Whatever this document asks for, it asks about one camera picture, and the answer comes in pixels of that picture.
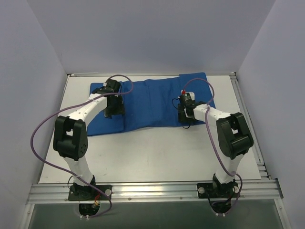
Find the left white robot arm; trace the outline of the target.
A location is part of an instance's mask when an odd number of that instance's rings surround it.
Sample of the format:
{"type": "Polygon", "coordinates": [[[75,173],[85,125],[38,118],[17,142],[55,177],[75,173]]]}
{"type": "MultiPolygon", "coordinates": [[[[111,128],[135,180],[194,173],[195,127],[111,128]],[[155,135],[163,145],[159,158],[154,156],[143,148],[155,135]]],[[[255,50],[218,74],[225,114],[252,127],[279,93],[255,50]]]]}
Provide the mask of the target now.
{"type": "Polygon", "coordinates": [[[73,173],[73,185],[79,195],[91,200],[96,195],[94,175],[91,173],[85,154],[88,150],[88,124],[99,114],[105,118],[124,115],[121,83],[109,79],[102,87],[90,94],[87,104],[68,116],[58,116],[55,121],[53,149],[66,161],[73,173]]]}

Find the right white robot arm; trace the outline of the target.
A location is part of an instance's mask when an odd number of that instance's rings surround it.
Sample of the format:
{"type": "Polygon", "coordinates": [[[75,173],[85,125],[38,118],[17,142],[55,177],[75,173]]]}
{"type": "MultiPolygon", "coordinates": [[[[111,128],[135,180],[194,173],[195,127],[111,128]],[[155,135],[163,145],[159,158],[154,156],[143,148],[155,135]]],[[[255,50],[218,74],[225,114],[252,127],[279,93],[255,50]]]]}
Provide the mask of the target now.
{"type": "Polygon", "coordinates": [[[240,112],[223,112],[205,102],[196,102],[193,92],[183,90],[178,99],[179,123],[205,123],[212,148],[220,163],[220,168],[214,174],[217,181],[211,186],[212,192],[217,197],[222,197],[229,191],[228,183],[235,179],[242,158],[254,144],[245,117],[240,112]]]}

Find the blue surgical cloth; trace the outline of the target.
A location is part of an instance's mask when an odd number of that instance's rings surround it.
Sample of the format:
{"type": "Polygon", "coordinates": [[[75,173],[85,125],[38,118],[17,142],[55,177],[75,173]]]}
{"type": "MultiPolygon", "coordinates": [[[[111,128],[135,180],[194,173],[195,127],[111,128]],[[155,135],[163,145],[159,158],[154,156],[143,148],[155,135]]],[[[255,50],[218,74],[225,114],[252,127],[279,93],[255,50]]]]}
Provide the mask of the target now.
{"type": "Polygon", "coordinates": [[[122,82],[125,115],[105,118],[100,112],[89,124],[89,136],[124,133],[144,127],[178,127],[176,103],[185,88],[195,94],[196,101],[208,102],[211,91],[205,73],[180,74],[175,78],[122,82]]]}

